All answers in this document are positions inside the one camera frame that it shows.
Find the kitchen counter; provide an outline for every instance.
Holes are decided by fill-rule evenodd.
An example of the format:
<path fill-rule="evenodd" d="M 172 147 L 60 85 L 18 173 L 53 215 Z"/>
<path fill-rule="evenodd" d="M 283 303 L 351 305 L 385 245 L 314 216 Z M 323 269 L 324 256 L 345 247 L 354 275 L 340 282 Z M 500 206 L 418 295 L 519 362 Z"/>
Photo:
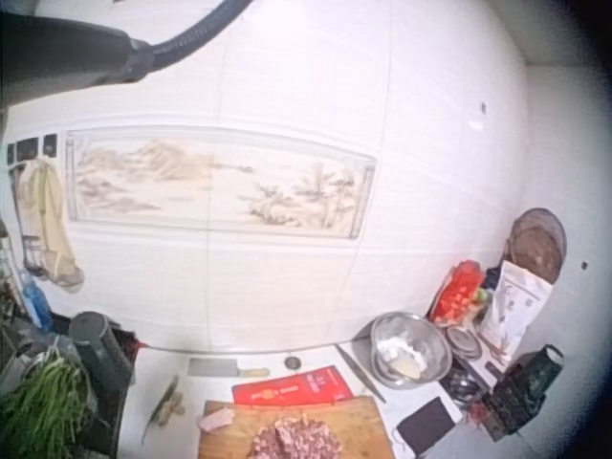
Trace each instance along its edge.
<path fill-rule="evenodd" d="M 369 341 L 367 339 L 347 342 L 341 347 L 356 358 L 362 367 L 368 367 Z M 204 412 L 206 400 L 232 402 L 231 388 L 234 385 L 261 381 L 261 379 L 245 378 L 189 377 L 187 366 L 189 359 L 194 356 L 198 354 L 151 348 L 143 348 L 139 351 L 135 367 L 136 382 L 129 388 L 123 408 L 118 446 L 120 459 L 196 459 L 200 441 L 200 430 L 196 426 L 196 420 Z M 301 359 L 302 366 L 299 370 L 293 371 L 285 367 L 284 360 L 289 356 Z M 240 368 L 269 368 L 271 372 L 269 379 L 335 365 L 355 396 L 372 395 L 353 374 L 334 346 L 265 354 L 216 356 L 208 354 L 207 357 L 237 359 Z M 175 374 L 180 377 L 177 390 L 184 394 L 183 405 L 186 413 L 183 416 L 173 415 L 168 425 L 163 428 L 151 427 L 142 445 L 144 427 Z M 414 413 L 421 406 L 440 397 L 455 423 L 459 422 L 463 416 L 437 382 L 409 391 L 397 391 L 376 382 L 374 378 L 371 379 L 386 398 L 386 404 L 376 397 L 375 400 L 397 458 L 415 457 L 412 450 L 394 430 L 402 419 Z"/>

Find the red book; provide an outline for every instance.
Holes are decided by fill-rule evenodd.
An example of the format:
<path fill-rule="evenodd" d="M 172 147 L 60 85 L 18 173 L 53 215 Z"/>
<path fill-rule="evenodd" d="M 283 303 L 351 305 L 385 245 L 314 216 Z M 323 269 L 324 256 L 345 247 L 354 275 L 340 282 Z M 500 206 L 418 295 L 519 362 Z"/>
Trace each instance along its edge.
<path fill-rule="evenodd" d="M 329 404 L 353 398 L 351 389 L 335 366 L 326 366 L 277 380 L 239 384 L 231 391 L 235 404 Z"/>

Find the black hose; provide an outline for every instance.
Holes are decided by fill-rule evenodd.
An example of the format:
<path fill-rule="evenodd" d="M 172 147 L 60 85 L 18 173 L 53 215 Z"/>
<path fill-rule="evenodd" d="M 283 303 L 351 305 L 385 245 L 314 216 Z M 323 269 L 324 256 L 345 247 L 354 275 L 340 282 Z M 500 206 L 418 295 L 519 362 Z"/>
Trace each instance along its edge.
<path fill-rule="evenodd" d="M 154 45 L 152 72 L 164 69 L 206 45 L 240 15 L 252 0 L 223 0 L 204 19 L 164 43 Z"/>

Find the knife handle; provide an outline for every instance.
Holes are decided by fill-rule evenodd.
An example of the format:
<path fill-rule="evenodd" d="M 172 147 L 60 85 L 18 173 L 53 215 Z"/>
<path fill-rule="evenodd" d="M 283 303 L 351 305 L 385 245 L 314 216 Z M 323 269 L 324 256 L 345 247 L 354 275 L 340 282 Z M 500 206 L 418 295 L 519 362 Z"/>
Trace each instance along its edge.
<path fill-rule="evenodd" d="M 270 376 L 268 368 L 252 368 L 250 370 L 238 370 L 240 378 L 267 378 Z"/>

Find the red package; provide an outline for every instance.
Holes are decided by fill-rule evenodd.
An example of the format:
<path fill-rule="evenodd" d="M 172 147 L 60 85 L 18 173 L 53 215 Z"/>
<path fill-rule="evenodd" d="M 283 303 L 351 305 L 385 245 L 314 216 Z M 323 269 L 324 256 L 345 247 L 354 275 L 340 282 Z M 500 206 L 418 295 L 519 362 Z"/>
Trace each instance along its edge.
<path fill-rule="evenodd" d="M 446 279 L 429 319 L 443 325 L 457 323 L 468 311 L 474 293 L 484 279 L 485 274 L 475 261 L 459 263 Z"/>
<path fill-rule="evenodd" d="M 239 384 L 231 391 L 235 404 L 329 404 L 353 398 L 351 389 L 335 366 L 277 380 Z"/>

